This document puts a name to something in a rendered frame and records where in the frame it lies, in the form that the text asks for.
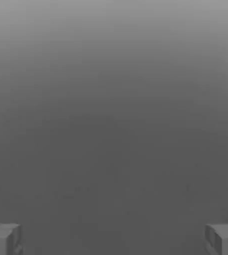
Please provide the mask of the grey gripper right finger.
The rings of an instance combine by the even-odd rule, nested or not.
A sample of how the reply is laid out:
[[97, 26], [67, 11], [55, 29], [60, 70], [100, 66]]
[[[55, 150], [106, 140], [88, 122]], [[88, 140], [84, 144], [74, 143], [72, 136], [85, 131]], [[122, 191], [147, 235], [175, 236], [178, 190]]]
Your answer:
[[228, 224], [207, 224], [204, 236], [208, 255], [228, 255]]

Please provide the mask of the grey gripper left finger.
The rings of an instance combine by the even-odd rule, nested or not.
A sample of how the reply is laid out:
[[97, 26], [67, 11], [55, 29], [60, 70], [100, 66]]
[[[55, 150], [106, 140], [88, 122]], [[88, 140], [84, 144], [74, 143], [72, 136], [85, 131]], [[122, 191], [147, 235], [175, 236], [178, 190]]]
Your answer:
[[0, 255], [23, 255], [20, 224], [0, 224]]

